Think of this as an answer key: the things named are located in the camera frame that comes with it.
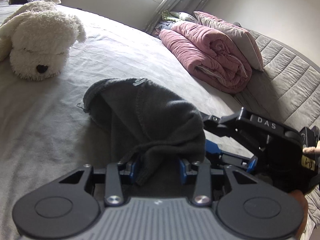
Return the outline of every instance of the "ribbed gray panel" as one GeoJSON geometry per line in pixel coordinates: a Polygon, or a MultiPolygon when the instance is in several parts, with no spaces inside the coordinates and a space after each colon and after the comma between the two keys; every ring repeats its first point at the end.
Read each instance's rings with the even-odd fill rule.
{"type": "Polygon", "coordinates": [[[132,198],[107,208],[99,222],[69,240],[239,240],[215,220],[211,209],[185,198],[132,198]]]}

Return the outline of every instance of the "stuffed animal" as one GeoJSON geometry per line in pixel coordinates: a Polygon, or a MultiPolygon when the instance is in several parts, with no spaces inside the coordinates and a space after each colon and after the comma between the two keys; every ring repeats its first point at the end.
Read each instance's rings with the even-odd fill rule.
{"type": "Polygon", "coordinates": [[[58,3],[26,3],[1,25],[0,61],[10,53],[12,70],[19,77],[39,81],[56,76],[66,64],[69,48],[85,41],[80,19],[58,11],[58,3]]]}

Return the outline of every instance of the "rolled blanket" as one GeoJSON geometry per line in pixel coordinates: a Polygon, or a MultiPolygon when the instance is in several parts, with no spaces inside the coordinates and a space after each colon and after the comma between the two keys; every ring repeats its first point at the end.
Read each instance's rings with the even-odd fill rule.
{"type": "Polygon", "coordinates": [[[246,58],[224,33],[191,22],[161,30],[162,43],[196,78],[230,94],[242,91],[252,70],[246,58]]]}

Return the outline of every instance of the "black nose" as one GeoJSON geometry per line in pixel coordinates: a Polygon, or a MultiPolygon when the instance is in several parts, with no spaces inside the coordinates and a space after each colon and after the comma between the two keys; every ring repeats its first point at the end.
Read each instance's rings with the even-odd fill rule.
{"type": "Polygon", "coordinates": [[[37,66],[37,71],[38,71],[40,74],[46,72],[47,69],[48,69],[48,66],[44,66],[44,65],[38,65],[38,66],[37,66]]]}

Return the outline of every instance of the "gray quilted mattress cover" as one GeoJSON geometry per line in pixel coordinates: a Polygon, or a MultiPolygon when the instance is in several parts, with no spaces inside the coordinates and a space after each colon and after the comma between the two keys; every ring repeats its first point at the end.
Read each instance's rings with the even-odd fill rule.
{"type": "MultiPolygon", "coordinates": [[[[304,126],[320,126],[320,68],[295,49],[255,31],[250,33],[260,49],[264,72],[253,70],[247,87],[235,99],[247,109],[298,131],[304,126]]],[[[306,199],[312,230],[320,225],[319,187],[306,199]]]]}

